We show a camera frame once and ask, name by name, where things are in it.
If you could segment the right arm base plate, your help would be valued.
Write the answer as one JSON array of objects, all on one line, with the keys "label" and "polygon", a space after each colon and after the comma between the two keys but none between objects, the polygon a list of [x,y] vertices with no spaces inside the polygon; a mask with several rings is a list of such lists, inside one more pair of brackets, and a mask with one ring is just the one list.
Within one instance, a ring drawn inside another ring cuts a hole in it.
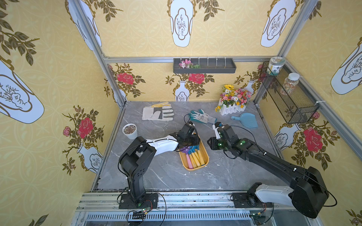
[{"label": "right arm base plate", "polygon": [[230,200],[235,208],[272,208],[272,202],[261,202],[255,195],[248,193],[232,193]]}]

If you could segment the purple rake pink handle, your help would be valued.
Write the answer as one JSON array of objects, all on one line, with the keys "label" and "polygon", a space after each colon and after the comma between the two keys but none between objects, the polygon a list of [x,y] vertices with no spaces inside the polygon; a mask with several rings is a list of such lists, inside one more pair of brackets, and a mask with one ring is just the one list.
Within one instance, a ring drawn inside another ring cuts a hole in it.
[{"label": "purple rake pink handle", "polygon": [[191,160],[190,160],[190,157],[189,157],[189,154],[188,154],[187,149],[184,149],[182,152],[183,152],[183,153],[185,154],[185,156],[186,156],[188,168],[189,168],[189,169],[193,169],[193,165],[192,165],[192,162],[191,162]]}]

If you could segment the blue rake yellow handle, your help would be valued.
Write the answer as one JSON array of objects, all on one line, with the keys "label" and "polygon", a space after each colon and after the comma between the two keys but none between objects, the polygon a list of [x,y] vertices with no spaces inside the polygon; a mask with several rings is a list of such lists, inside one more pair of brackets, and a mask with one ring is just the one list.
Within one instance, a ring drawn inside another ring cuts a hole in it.
[{"label": "blue rake yellow handle", "polygon": [[193,169],[196,169],[196,168],[197,168],[197,165],[196,165],[196,162],[195,162],[195,160],[194,160],[191,152],[188,152],[188,157],[189,157],[190,162],[191,162],[191,164],[192,164],[192,168],[193,168]]},{"label": "blue rake yellow handle", "polygon": [[195,149],[195,154],[197,155],[198,160],[199,160],[201,166],[205,165],[205,161],[204,161],[204,158],[203,158],[203,156],[202,156],[201,151],[198,150],[198,149]]},{"label": "blue rake yellow handle", "polygon": [[195,163],[196,163],[197,167],[200,167],[200,166],[201,166],[201,163],[200,163],[200,161],[199,161],[199,159],[198,159],[197,155],[195,154],[195,151],[191,151],[191,155],[193,156],[193,159],[194,159],[194,161],[195,161]]}]

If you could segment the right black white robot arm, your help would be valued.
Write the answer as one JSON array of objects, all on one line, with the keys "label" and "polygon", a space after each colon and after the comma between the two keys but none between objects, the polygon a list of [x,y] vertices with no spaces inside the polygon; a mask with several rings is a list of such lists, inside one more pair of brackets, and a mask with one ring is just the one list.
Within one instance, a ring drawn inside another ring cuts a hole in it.
[{"label": "right black white robot arm", "polygon": [[306,217],[317,218],[330,195],[317,169],[305,169],[276,157],[256,142],[239,138],[227,124],[217,122],[213,129],[216,135],[207,142],[212,150],[229,151],[235,158],[254,163],[286,183],[285,186],[255,183],[247,193],[251,206],[258,202],[279,203],[293,206]]}]

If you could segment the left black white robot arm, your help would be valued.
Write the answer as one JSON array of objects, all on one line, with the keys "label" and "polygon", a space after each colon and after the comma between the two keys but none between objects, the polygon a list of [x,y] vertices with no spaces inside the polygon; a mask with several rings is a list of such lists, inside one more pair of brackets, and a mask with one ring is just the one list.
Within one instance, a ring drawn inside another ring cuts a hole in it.
[{"label": "left black white robot arm", "polygon": [[197,146],[200,138],[192,122],[184,124],[178,132],[156,139],[138,136],[121,155],[118,161],[121,172],[127,177],[129,196],[134,204],[143,203],[146,190],[143,175],[153,158],[165,152],[180,151],[182,148]]}]

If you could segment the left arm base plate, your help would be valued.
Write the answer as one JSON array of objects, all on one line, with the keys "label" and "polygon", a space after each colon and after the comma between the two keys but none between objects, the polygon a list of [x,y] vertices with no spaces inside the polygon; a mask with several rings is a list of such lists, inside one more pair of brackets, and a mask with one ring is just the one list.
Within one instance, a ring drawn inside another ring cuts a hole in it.
[{"label": "left arm base plate", "polygon": [[121,210],[138,210],[150,207],[151,209],[157,208],[158,194],[146,193],[140,200],[132,199],[130,195],[123,194],[119,202],[119,209]]}]

